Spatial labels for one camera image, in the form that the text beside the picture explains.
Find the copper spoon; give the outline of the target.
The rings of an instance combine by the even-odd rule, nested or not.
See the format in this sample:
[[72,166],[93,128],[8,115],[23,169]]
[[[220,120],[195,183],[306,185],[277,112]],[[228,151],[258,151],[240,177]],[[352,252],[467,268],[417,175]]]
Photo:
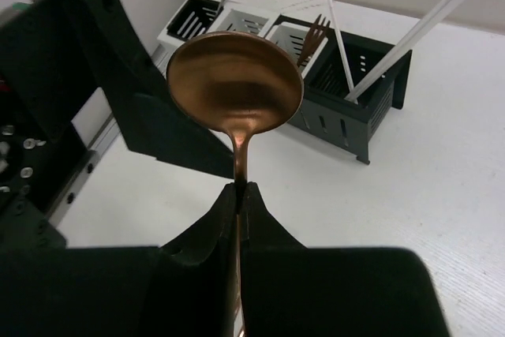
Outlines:
[[166,68],[170,95],[204,128],[226,134],[233,149],[234,183],[224,320],[226,335],[242,320],[246,336],[286,336],[282,258],[301,249],[266,209],[248,182],[251,139],[288,122],[301,105],[295,62],[274,43],[244,32],[211,32],[180,46]]

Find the copper chopstick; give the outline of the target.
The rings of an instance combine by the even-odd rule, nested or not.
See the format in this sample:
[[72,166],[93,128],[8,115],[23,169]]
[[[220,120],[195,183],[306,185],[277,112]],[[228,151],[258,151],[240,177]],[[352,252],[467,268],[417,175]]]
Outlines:
[[330,10],[330,15],[331,15],[331,23],[333,24],[333,29],[335,31],[335,38],[337,40],[337,44],[339,47],[339,54],[340,54],[340,58],[342,61],[342,67],[343,67],[344,73],[346,75],[347,86],[348,86],[349,91],[351,92],[354,89],[354,81],[352,78],[352,73],[350,70],[350,65],[348,62],[346,48],[345,48],[343,38],[342,38],[342,33],[341,33],[339,23],[338,23],[338,20],[336,17],[334,3],[333,3],[333,0],[327,0],[327,3],[328,3],[328,8]]

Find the small copper fork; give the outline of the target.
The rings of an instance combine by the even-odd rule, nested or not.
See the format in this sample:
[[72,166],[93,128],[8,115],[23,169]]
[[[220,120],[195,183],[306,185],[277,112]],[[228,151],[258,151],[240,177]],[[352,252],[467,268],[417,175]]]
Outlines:
[[298,67],[301,67],[301,65],[315,53],[318,46],[326,37],[330,23],[331,22],[321,14],[319,14],[315,21],[312,23],[305,36],[301,52],[297,59]]

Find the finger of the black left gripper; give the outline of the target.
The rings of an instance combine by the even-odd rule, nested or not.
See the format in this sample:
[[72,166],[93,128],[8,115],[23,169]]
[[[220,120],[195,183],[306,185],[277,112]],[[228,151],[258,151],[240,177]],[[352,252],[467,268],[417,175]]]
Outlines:
[[231,150],[174,104],[118,0],[73,0],[73,27],[130,151],[232,178]]

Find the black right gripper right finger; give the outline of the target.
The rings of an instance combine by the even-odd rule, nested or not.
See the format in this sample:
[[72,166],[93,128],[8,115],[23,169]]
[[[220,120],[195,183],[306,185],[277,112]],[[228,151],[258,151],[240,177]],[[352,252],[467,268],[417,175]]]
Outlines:
[[240,222],[246,335],[449,335],[415,252],[306,247],[267,210],[254,182],[245,188]]

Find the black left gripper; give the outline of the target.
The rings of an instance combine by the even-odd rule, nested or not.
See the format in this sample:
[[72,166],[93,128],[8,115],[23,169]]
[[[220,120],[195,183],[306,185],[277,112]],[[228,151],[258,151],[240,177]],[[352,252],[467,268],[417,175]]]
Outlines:
[[84,145],[73,119],[97,89],[63,0],[1,12],[1,247],[61,248],[47,219]]

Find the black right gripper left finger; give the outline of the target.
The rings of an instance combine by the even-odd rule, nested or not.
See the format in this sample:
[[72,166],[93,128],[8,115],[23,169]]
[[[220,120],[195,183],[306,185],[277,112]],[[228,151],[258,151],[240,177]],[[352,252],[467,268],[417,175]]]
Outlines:
[[231,336],[235,206],[162,246],[16,249],[1,255],[4,336]]

